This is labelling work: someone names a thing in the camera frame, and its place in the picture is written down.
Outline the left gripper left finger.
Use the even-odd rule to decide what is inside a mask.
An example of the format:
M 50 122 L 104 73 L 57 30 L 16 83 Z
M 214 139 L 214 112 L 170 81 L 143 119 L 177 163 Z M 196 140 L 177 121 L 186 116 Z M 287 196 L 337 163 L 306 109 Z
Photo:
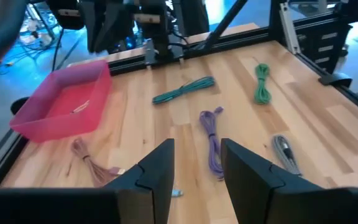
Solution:
M 100 188 L 0 189 L 0 223 L 166 223 L 175 142 L 166 139 Z

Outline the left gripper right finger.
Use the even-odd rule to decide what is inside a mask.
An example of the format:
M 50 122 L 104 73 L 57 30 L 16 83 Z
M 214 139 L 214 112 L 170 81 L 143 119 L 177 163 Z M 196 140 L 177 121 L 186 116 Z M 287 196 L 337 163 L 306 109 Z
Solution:
M 239 223 L 358 223 L 357 187 L 324 189 L 229 138 L 221 159 Z

